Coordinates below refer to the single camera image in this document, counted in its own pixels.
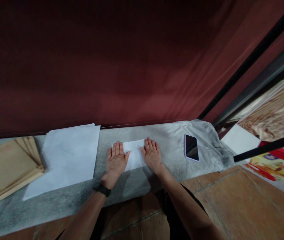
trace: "finger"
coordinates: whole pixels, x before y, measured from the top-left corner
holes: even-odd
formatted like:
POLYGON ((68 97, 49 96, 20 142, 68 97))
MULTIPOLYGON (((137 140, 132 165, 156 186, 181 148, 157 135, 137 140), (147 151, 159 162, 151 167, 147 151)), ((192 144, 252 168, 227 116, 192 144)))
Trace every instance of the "finger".
POLYGON ((116 147, 116 143, 113 144, 113 148, 112 148, 112 156, 115 155, 115 147, 116 147))
POLYGON ((147 139, 144 140, 145 150, 150 150, 149 142, 147 139))
POLYGON ((123 156, 124 155, 124 151, 123 151, 123 143, 120 143, 120 155, 123 156))
POLYGON ((129 156, 130 156, 130 152, 127 152, 127 153, 124 155, 125 164, 128 163, 129 156))
POLYGON ((120 153, 120 142, 117 141, 115 146, 115 155, 119 155, 119 153, 120 153))
POLYGON ((107 161, 111 159, 111 151, 111 148, 108 148, 108 158, 106 159, 107 161))
POLYGON ((154 150, 156 150, 154 140, 151 140, 151 143, 152 143, 152 147, 153 147, 153 149, 154 149, 154 150))
POLYGON ((158 153, 160 154, 160 145, 158 143, 155 143, 155 147, 156 147, 156 150, 158 151, 158 153))
POLYGON ((145 157, 145 153, 146 153, 145 149, 141 147, 140 150, 141 150, 141 153, 142 153, 143 157, 145 157))
POLYGON ((148 138, 148 143, 149 143, 150 149, 153 149, 153 146, 152 146, 152 143, 151 143, 151 139, 150 139, 150 138, 148 138))

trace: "black wristwatch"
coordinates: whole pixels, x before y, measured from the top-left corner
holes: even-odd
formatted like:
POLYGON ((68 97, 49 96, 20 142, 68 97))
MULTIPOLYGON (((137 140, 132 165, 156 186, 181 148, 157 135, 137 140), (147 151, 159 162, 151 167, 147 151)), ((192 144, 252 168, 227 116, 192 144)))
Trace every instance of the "black wristwatch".
POLYGON ((93 188, 94 191, 103 193, 106 197, 110 196, 111 190, 104 187, 101 183, 97 188, 93 188))

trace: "black phone screen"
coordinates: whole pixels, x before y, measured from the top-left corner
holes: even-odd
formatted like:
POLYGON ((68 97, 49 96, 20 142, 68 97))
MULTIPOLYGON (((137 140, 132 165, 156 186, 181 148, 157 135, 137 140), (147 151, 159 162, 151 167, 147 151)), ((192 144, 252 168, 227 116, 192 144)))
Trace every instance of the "black phone screen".
POLYGON ((198 142, 195 137, 185 135, 185 156, 199 161, 198 142))

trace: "table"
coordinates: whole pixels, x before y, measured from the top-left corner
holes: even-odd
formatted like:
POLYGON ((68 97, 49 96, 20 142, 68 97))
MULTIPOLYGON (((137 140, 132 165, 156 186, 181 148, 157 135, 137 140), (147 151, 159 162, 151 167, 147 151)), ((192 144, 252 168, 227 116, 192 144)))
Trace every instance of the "table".
MULTIPOLYGON (((44 193, 22 202, 24 188, 0 202, 0 236, 53 221, 78 212, 106 170, 107 148, 116 141, 128 142, 150 137, 159 143, 162 161, 177 181, 222 171, 234 166, 233 155, 220 143, 214 127, 200 120, 180 121, 100 131, 94 178, 44 193), (184 156, 184 135, 198 140, 200 162, 184 156)), ((12 138, 0 139, 0 144, 12 138)), ((41 150, 45 135, 35 136, 41 150)), ((147 166, 124 172, 107 198, 105 206, 123 202, 162 188, 147 166)))

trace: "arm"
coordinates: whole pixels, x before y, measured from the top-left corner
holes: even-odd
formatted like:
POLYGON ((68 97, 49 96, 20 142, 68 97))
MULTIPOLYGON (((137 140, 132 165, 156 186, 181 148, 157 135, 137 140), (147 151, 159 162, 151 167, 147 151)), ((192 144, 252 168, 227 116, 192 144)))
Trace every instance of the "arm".
MULTIPOLYGON (((116 142, 113 149, 108 149, 106 173, 102 177, 101 184, 112 189, 125 170, 130 152, 124 155, 123 143, 116 142)), ((103 193, 93 192, 89 200, 83 205, 75 216, 70 226, 64 231, 60 240, 65 239, 90 239, 100 211, 106 201, 103 193)))
POLYGON ((216 226, 194 201, 188 192, 177 182, 161 161, 160 148, 150 138, 141 148, 146 164, 154 171, 168 192, 181 222, 192 239, 222 239, 216 226))

